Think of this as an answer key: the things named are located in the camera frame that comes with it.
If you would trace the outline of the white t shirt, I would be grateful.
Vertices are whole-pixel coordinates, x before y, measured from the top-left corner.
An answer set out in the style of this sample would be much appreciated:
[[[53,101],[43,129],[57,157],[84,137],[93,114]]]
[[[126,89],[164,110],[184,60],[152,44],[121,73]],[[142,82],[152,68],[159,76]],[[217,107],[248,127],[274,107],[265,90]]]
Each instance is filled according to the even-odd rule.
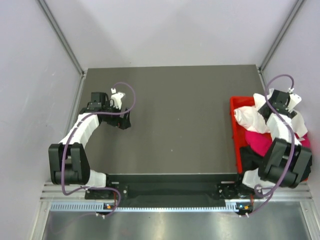
[[[235,120],[248,131],[260,134],[269,133],[270,131],[264,118],[258,113],[258,108],[266,103],[265,97],[259,93],[254,93],[253,100],[254,103],[237,107],[233,110]],[[296,115],[291,120],[292,129],[299,138],[302,138],[308,133],[308,129],[301,113],[296,110],[295,112]]]

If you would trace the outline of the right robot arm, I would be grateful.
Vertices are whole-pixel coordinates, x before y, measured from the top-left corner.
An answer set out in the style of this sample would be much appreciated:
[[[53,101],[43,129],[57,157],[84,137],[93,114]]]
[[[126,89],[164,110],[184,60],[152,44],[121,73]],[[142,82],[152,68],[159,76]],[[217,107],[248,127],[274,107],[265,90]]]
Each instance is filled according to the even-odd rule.
[[[271,89],[263,103],[255,104],[270,133],[271,144],[258,166],[246,170],[243,179],[233,185],[237,197],[245,198],[252,189],[294,189],[309,177],[312,151],[302,144],[308,130],[301,114],[294,110],[301,100],[295,93]]]

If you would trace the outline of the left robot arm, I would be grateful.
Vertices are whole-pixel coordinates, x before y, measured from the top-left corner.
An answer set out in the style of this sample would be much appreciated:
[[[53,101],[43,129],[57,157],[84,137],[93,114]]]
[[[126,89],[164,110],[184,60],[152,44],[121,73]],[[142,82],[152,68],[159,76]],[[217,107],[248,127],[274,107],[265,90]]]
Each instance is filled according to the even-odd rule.
[[[81,185],[96,188],[102,198],[109,198],[114,191],[107,182],[105,173],[91,169],[85,147],[93,132],[101,125],[126,130],[131,127],[130,109],[122,111],[125,93],[111,89],[111,96],[104,92],[93,92],[87,106],[79,112],[77,120],[68,134],[48,148],[50,177],[53,184]]]

